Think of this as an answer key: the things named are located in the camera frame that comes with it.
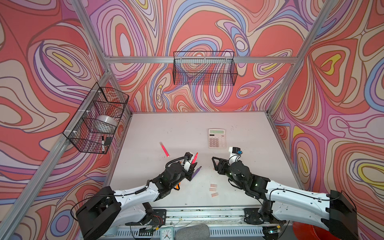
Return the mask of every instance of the orange marker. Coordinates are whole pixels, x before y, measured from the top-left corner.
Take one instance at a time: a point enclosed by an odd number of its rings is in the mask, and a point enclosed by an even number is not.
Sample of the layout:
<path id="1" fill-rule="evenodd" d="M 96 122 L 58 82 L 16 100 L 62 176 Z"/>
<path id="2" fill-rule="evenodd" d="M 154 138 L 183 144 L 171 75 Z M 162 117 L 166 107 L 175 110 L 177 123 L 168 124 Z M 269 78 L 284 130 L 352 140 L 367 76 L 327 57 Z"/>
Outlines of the orange marker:
<path id="1" fill-rule="evenodd" d="M 194 163 L 196 162 L 196 159 L 197 159 L 197 155 L 198 155 L 198 154 L 199 154 L 199 153 L 197 152 L 196 155 L 195 155 L 195 157 L 193 158 L 192 164 L 194 164 Z"/>
<path id="2" fill-rule="evenodd" d="M 163 148 L 164 153 L 167 155 L 167 157 L 169 157 L 169 154 L 168 154 L 168 152 L 167 152 L 167 150 L 166 150 L 166 148 L 164 147 L 164 145 L 163 145 L 162 142 L 160 142 L 160 145 L 161 145 L 161 147 Z"/>

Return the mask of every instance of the patterned wall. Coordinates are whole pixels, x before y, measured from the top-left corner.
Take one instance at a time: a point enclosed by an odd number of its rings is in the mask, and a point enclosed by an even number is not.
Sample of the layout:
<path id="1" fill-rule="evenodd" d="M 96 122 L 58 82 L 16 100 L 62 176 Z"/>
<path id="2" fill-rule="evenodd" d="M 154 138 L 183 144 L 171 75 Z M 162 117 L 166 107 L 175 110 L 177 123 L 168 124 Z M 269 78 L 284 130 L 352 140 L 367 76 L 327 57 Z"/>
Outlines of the patterned wall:
<path id="1" fill-rule="evenodd" d="M 173 56 L 233 50 L 236 56 L 296 56 L 323 2 L 110 0 L 86 3 L 109 56 Z M 115 64 L 132 111 L 266 110 L 288 65 L 238 64 L 232 86 L 174 86 L 172 64 Z"/>
<path id="2" fill-rule="evenodd" d="M 345 191 L 384 239 L 384 2 L 341 0 L 273 119 L 306 189 Z"/>
<path id="3" fill-rule="evenodd" d="M 0 1 L 0 220 L 103 74 L 70 1 Z M 107 155 L 69 147 L 13 239 L 72 240 L 68 209 L 103 184 Z"/>

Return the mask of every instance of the grey fabric object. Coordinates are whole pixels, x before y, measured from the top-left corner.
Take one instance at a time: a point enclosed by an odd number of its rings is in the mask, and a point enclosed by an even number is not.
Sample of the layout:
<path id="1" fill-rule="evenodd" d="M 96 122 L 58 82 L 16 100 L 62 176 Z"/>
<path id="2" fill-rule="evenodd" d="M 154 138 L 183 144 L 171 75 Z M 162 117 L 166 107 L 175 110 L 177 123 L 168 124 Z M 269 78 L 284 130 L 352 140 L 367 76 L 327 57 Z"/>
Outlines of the grey fabric object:
<path id="1" fill-rule="evenodd" d="M 209 227 L 205 224 L 182 228 L 175 235 L 175 240 L 203 240 L 207 238 L 209 238 Z"/>

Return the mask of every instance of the wire basket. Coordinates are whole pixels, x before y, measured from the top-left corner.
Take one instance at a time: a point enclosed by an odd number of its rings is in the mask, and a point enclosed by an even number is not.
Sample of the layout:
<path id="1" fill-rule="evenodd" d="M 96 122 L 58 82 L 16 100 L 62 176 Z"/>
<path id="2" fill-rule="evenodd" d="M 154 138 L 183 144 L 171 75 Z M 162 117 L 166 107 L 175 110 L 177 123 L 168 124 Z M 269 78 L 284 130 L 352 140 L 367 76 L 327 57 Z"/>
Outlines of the wire basket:
<path id="1" fill-rule="evenodd" d="M 175 51 L 173 83 L 234 86 L 237 78 L 234 54 L 233 51 Z"/>
<path id="2" fill-rule="evenodd" d="M 79 152 L 106 154 L 128 99 L 129 96 L 119 90 L 99 87 L 80 120 L 64 135 Z"/>

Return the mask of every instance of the calculator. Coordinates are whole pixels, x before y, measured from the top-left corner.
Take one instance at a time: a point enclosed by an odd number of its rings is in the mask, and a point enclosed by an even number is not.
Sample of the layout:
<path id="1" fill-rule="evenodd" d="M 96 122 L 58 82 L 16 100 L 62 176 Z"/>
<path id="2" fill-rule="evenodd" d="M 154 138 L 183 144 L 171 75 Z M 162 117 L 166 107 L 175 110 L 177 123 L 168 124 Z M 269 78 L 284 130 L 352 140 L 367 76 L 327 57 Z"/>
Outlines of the calculator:
<path id="1" fill-rule="evenodd" d="M 208 130 L 208 146 L 209 148 L 226 148 L 225 130 L 211 128 Z"/>

